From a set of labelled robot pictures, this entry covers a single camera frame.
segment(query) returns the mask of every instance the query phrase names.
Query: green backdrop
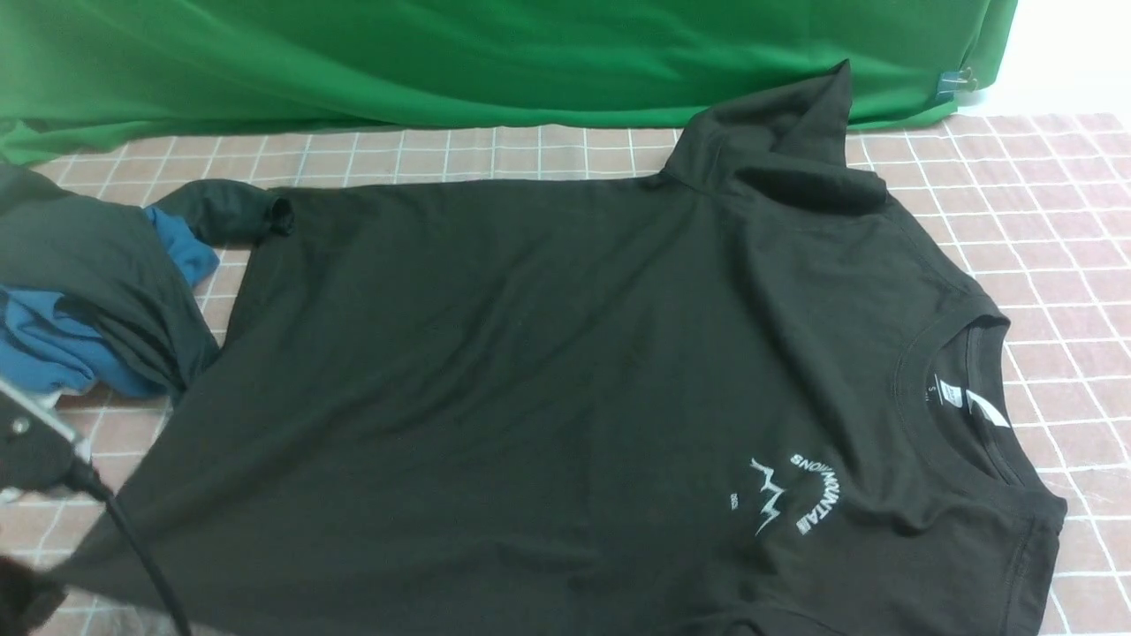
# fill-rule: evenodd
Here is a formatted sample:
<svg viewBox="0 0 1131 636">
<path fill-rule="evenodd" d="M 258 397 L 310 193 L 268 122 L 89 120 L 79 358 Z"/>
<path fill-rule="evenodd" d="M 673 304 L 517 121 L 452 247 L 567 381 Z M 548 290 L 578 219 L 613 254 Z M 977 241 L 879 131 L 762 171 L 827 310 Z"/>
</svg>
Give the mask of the green backdrop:
<svg viewBox="0 0 1131 636">
<path fill-rule="evenodd" d="M 0 157 L 156 135 L 675 127 L 849 58 L 856 126 L 993 81 L 1017 0 L 0 0 Z"/>
</svg>

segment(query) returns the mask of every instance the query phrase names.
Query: black cable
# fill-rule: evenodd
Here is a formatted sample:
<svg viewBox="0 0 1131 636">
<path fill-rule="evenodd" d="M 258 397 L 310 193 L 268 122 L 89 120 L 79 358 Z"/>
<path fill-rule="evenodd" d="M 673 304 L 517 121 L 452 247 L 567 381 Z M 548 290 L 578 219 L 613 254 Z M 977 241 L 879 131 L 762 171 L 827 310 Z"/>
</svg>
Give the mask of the black cable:
<svg viewBox="0 0 1131 636">
<path fill-rule="evenodd" d="M 153 555 L 146 548 L 141 538 L 138 536 L 137 531 L 133 530 L 133 524 L 130 523 L 129 516 L 126 515 L 126 510 L 118 501 L 118 497 L 114 497 L 113 491 L 98 476 L 98 471 L 86 462 L 76 461 L 71 466 L 70 474 L 67 476 L 67 484 L 74 490 L 86 492 L 95 500 L 105 504 L 110 518 L 118 526 L 118 530 L 121 531 L 130 548 L 133 549 L 133 553 L 141 561 L 141 567 L 149 575 L 153 586 L 157 590 L 157 595 L 161 596 L 162 603 L 165 604 L 165 610 L 173 619 L 176 634 L 179 636 L 192 636 L 189 619 L 184 614 L 184 608 L 181 607 L 180 601 L 176 600 L 176 594 L 173 593 L 172 586 L 170 586 L 165 575 L 162 574 L 161 568 L 157 567 L 157 561 L 154 560 Z"/>
</svg>

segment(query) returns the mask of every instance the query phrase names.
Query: grid pattern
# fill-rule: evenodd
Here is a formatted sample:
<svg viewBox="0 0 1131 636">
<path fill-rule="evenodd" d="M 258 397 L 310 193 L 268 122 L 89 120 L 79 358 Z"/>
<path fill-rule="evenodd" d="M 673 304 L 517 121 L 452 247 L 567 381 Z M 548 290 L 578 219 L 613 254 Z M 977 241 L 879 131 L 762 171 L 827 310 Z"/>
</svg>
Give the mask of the grid pattern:
<svg viewBox="0 0 1131 636">
<path fill-rule="evenodd" d="M 146 204 L 204 177 L 260 187 L 615 179 L 658 170 L 677 139 L 675 130 L 558 126 L 162 138 L 40 171 L 77 192 Z M 1111 114 L 955 117 L 853 136 L 846 151 L 853 166 L 887 179 L 1015 321 L 1003 358 L 1011 419 L 1046 483 L 1070 502 L 1043 634 L 1131 634 L 1131 134 Z M 198 300 L 222 338 L 248 252 L 221 257 Z M 67 399 L 61 412 L 93 439 L 116 487 L 169 406 L 96 390 Z M 40 566 L 57 561 L 97 514 L 81 500 L 27 497 L 0 508 L 0 551 Z M 152 614 L 76 594 L 43 634 L 166 629 Z"/>
</svg>

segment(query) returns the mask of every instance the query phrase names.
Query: blue garment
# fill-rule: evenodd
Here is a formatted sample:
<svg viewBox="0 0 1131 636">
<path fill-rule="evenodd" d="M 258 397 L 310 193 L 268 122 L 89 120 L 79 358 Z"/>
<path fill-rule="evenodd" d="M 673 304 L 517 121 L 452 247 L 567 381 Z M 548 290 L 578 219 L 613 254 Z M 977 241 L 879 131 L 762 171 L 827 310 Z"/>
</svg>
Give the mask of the blue garment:
<svg viewBox="0 0 1131 636">
<path fill-rule="evenodd" d="M 195 287 L 219 266 L 183 218 L 145 209 L 162 246 Z M 60 308 L 63 294 L 0 285 L 0 375 L 24 390 L 86 393 L 102 380 L 128 397 L 153 397 L 163 388 L 122 363 L 102 335 Z"/>
</svg>

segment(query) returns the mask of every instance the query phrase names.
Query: t-shirt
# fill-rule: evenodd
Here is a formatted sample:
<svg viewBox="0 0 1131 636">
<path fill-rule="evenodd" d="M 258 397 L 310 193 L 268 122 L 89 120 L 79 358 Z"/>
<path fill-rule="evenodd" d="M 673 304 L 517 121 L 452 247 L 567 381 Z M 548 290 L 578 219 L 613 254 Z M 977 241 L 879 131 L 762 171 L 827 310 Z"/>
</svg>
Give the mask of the t-shirt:
<svg viewBox="0 0 1131 636">
<path fill-rule="evenodd" d="M 37 394 L 102 379 L 179 401 L 219 354 L 192 298 L 192 270 L 211 258 L 197 241 L 254 243 L 288 233 L 291 215 L 277 195 L 223 179 L 143 210 L 0 163 L 0 369 Z"/>
<path fill-rule="evenodd" d="M 288 190 L 121 492 L 241 636 L 1037 634 L 1064 501 L 1008 320 L 875 174 L 849 70 L 658 174 Z M 156 607 L 106 519 L 54 570 Z"/>
</svg>

